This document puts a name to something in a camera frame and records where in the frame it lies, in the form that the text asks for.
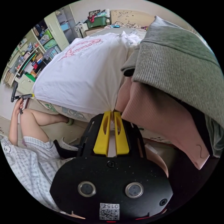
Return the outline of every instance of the pink sweater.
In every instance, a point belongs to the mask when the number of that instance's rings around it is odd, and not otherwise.
[[[191,114],[164,92],[127,77],[115,109],[122,119],[161,134],[185,152],[200,170],[209,157]]]

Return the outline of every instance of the clothing pile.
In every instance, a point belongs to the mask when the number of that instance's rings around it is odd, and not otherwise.
[[[200,38],[155,16],[122,67],[115,109],[166,137],[199,170],[224,149],[224,76]]]

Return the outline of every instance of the qr code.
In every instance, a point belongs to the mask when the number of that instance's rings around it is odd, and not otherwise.
[[[120,209],[116,204],[100,204],[100,220],[119,220]]]

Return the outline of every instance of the wooden headboard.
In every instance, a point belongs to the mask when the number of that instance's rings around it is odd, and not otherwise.
[[[111,10],[111,23],[121,22],[124,25],[137,23],[141,27],[149,26],[155,19],[154,15],[133,10]]]

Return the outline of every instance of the sneaker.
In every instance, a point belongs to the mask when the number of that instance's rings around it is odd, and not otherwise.
[[[75,146],[71,146],[64,142],[64,137],[58,142],[59,146],[63,149],[70,150],[70,151],[78,151],[78,148]]]
[[[68,117],[68,119],[69,119],[69,121],[68,121],[68,123],[66,123],[66,124],[67,124],[68,126],[70,126],[70,125],[73,124],[74,120],[73,120],[72,118],[70,118],[70,117]]]

